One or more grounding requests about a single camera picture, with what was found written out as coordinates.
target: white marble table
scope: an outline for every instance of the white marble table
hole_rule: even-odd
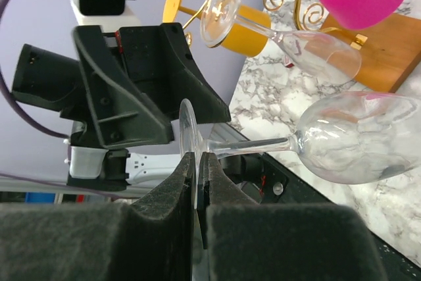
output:
[[[317,0],[304,0],[303,10]],[[293,3],[271,13],[272,27],[292,30]],[[398,10],[421,18],[421,0],[405,0]],[[344,90],[366,90],[356,82],[342,86],[320,84],[297,67],[286,69],[273,43],[247,59],[230,104],[232,125],[251,140],[278,138],[294,131],[304,110],[320,98]],[[398,93],[421,97],[421,65]],[[272,155],[333,202],[354,208],[368,227],[421,266],[421,168],[372,184],[332,184],[308,171],[295,153]]]

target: wooden board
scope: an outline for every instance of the wooden board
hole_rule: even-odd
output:
[[[321,29],[329,27],[343,29],[330,14]],[[348,33],[328,34],[348,44],[357,34],[368,38],[360,49],[362,66],[355,80],[374,91],[396,92],[421,61],[421,20],[392,14],[375,26]]]

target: cable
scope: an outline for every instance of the cable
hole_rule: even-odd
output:
[[[3,14],[5,13],[5,9],[7,5],[9,4],[9,1],[10,0],[0,0],[0,23],[3,17]],[[1,67],[0,67],[0,91],[3,97],[6,99],[7,103],[10,105],[10,107],[15,111],[15,113],[18,116],[20,116],[30,126],[39,130],[40,132],[43,132],[44,134],[53,136],[55,138],[64,138],[64,139],[68,138],[66,134],[54,132],[42,126],[40,123],[36,122],[28,113],[26,113],[24,109],[22,109],[22,107],[14,99],[12,93],[9,91],[9,88],[7,87],[3,73],[1,71]]]

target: wine glass stem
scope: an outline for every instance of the wine glass stem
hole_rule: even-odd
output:
[[[265,153],[267,151],[297,151],[296,137],[272,138],[259,141],[239,141],[235,143],[221,143],[219,141],[207,142],[207,151],[214,153],[219,159],[253,153]]]
[[[256,33],[262,34],[263,36],[266,36],[267,38],[273,40],[277,39],[282,34],[281,32],[274,31],[272,29],[267,28],[266,26],[262,26],[252,20],[240,16],[239,14],[237,14],[237,16],[235,17],[235,22],[240,26],[248,28]]]

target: blue object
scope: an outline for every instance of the blue object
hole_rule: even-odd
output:
[[[25,196],[25,203],[54,203],[55,193],[28,192]]]

